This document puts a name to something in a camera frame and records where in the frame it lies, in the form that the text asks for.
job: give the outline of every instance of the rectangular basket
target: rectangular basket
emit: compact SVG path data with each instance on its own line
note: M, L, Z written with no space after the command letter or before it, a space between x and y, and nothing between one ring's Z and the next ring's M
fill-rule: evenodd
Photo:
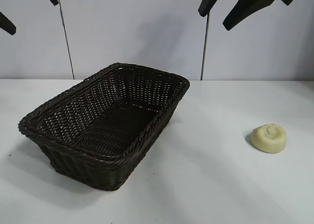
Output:
M59 173L117 190L189 88L181 76L115 63L57 95L19 123Z

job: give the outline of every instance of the yellow soap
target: yellow soap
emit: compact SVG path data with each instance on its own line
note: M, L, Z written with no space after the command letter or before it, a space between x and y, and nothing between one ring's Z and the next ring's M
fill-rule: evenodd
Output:
M277 124L266 124L252 131L251 142L261 151L279 153L286 147L287 135Z

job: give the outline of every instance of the basket rim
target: basket rim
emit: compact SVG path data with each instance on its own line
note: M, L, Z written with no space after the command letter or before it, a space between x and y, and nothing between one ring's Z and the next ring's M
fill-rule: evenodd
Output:
M132 68L137 68L137 69L146 69L146 70L149 70L151 72L155 72L156 74L160 73L160 74L163 74L165 76L169 76L171 78L178 79L183 84L178 89L178 92L176 92L176 94L174 94L170 99L167 100L166 104L164 106L162 106L162 108L154 116L154 118L146 125L146 127L138 134L138 136L130 143L130 145L125 150L123 150L123 152L120 153L119 155L108 156L108 155L103 155L103 154L88 151L88 150L83 149L83 148L76 146L74 144L70 144L70 143L67 143L63 140L57 139L56 137L54 137L48 133L44 133L43 131L39 130L38 128L34 127L33 125L31 125L29 123L34 115L40 115L41 111L45 111L45 110L53 107L55 104L62 102L62 100L65 97L67 97L69 94L75 93L76 91L78 91L80 89L88 88L94 81L101 78L103 75L108 74L110 71L112 71L114 69L121 69L121 68L125 68L125 67L132 67ZM163 114L167 113L167 110L169 108L171 108L175 104L175 102L178 102L181 100L183 95L188 90L189 86L190 86L189 81L180 75L177 75L174 73L168 73L168 72L165 72L162 70L158 70L158 69L154 69L154 68L150 68L150 67L146 67L146 66L117 62L117 63L111 64L110 66L108 66L108 67L100 70L99 72L91 75L90 77L84 79L80 83L78 83L78 84L72 86L71 88L65 90L64 92L56 95L55 97L53 97L50 100L41 104L39 107L37 107L32 112L28 113L19 122L19 126L18 126L19 131L24 135L26 134L26 132L29 132L33 135L40 136L43 139L47 139L51 142L54 142L55 145L64 146L67 149L70 149L72 152L76 151L79 154L84 155L84 156L88 156L92 159L97 159L99 161L111 161L111 162L113 162L115 160L123 159L123 158L126 158L127 156L131 156L130 155L131 152L137 151L136 145L139 144L139 142L144 138L146 132L149 132L153 128L153 126L156 124L156 122L163 116Z

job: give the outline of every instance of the soap bar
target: soap bar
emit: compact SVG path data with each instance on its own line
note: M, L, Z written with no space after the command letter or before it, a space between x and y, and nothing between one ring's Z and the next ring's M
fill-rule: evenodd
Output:
M287 135L280 126L276 124L266 124L252 131L251 142L261 151L279 153L286 146Z

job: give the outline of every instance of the basket bottom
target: basket bottom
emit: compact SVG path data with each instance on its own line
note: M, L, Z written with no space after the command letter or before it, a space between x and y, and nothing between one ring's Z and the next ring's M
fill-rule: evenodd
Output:
M154 118L157 111L137 105L119 104L100 117L87 132L80 135L76 146L89 152L118 156Z

